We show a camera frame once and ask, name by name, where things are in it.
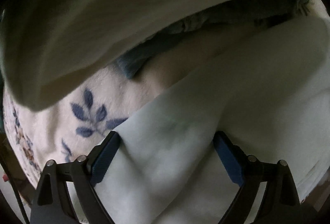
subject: beige fabric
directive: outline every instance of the beige fabric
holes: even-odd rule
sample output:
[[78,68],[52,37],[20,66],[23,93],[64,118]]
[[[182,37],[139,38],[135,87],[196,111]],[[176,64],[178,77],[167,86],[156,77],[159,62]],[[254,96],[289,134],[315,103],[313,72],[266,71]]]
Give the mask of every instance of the beige fabric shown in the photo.
[[22,105],[42,110],[170,23],[228,0],[11,0],[1,70]]

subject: silver screw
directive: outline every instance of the silver screw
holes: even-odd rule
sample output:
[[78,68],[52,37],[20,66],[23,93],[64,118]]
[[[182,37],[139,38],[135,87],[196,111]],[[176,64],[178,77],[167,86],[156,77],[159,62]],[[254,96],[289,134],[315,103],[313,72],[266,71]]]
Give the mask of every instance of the silver screw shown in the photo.
[[53,164],[54,164],[54,160],[49,160],[46,163],[47,166],[52,166]]
[[287,166],[288,165],[288,163],[286,161],[284,161],[284,160],[280,160],[279,163],[281,165],[283,165],[283,166]]
[[247,157],[247,159],[250,161],[250,162],[256,162],[257,161],[257,157],[255,157],[255,156],[253,156],[253,155],[249,155],[248,157]]
[[78,162],[83,162],[86,160],[86,156],[85,155],[80,155],[78,158],[77,158],[77,161]]

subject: black cable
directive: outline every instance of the black cable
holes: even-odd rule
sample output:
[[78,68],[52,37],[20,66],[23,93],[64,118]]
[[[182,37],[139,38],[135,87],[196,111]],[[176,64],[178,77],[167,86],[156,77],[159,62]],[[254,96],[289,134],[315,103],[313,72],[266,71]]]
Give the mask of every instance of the black cable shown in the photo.
[[25,209],[24,209],[23,202],[22,202],[22,200],[20,198],[20,195],[19,195],[19,191],[17,189],[17,186],[16,186],[16,184],[14,182],[14,179],[13,179],[11,173],[9,172],[9,169],[8,169],[8,167],[6,165],[5,160],[2,158],[1,155],[0,155],[0,165],[2,166],[2,168],[5,171],[6,175],[8,176],[8,179],[9,179],[9,182],[10,182],[12,188],[13,188],[13,191],[14,191],[14,194],[15,194],[15,197],[16,197],[16,200],[17,200],[17,203],[19,204],[19,209],[20,209],[20,211],[22,213],[22,216],[23,216],[26,224],[30,224],[29,218],[27,217],[27,214],[26,214]]

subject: red object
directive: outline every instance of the red object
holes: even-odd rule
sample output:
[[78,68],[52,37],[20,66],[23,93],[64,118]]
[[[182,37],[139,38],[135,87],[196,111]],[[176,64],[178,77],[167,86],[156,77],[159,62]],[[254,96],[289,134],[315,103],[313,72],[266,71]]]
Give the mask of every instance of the red object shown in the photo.
[[3,174],[2,179],[5,182],[9,181],[9,178],[8,178],[8,176],[6,174]]

